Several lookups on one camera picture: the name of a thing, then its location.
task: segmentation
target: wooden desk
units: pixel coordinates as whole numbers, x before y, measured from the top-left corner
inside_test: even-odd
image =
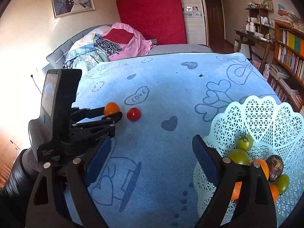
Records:
[[[261,63],[260,68],[259,68],[259,72],[261,74],[263,74],[264,69],[265,69],[265,65],[266,65],[266,60],[267,60],[267,57],[269,55],[269,52],[275,50],[275,45],[273,43],[269,42],[269,41],[263,41],[263,40],[255,37],[254,35],[248,34],[246,32],[235,30],[235,33],[240,36],[240,42],[239,42],[239,46],[237,48],[237,52],[241,51],[241,45],[242,45],[242,42],[243,42],[243,38],[247,38],[248,41],[249,41],[249,42],[244,42],[244,43],[247,43],[249,45],[249,52],[250,52],[250,57],[251,58],[252,58],[252,54],[254,54],[256,57],[258,57],[259,59],[261,59],[259,57],[259,55],[257,55],[255,52],[253,52],[251,50],[251,46],[252,45],[254,45],[255,43],[257,43],[261,47],[265,48],[264,56],[261,59],[262,63]]]

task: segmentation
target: bride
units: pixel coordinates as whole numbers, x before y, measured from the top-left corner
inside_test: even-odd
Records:
[[[73,0],[73,1],[74,1],[74,5],[72,7],[71,12],[85,10],[85,8],[79,4],[79,0]]]

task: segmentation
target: gray bed frame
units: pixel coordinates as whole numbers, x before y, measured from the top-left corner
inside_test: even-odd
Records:
[[[66,55],[72,45],[79,39],[83,38],[90,31],[94,30],[103,25],[93,26],[88,29],[81,31],[76,34],[72,38],[68,39],[62,45],[60,45],[57,49],[54,50],[53,53],[49,54],[46,59],[48,61],[48,65],[42,68],[42,72],[44,75],[47,74],[49,69],[61,69],[64,64]],[[197,44],[184,44],[184,45],[157,45],[153,49],[148,52],[148,55],[160,55],[160,54],[170,54],[170,53],[182,53],[182,52],[212,52],[211,48],[207,45],[197,45]]]

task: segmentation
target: red cherry tomato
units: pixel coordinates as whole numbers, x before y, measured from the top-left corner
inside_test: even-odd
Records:
[[[119,106],[114,102],[107,103],[103,110],[104,116],[109,116],[117,112],[120,112],[120,109]]]
[[[137,121],[141,117],[141,112],[139,109],[133,107],[128,110],[127,112],[127,119],[129,119],[132,122]]]

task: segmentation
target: plastic basket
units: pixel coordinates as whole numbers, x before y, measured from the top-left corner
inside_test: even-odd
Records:
[[[288,103],[276,104],[273,97],[249,96],[243,104],[232,102],[224,113],[212,121],[210,134],[205,143],[217,149],[222,157],[235,149],[235,141],[243,132],[253,138],[253,147],[248,152],[250,161],[266,160],[277,154],[284,162],[283,173],[288,174],[288,190],[277,199],[276,213],[279,226],[291,213],[304,190],[304,120],[293,112]],[[215,191],[197,162],[193,173],[194,187],[198,193],[197,209],[201,216]],[[230,201],[222,224],[230,221],[236,203]]]

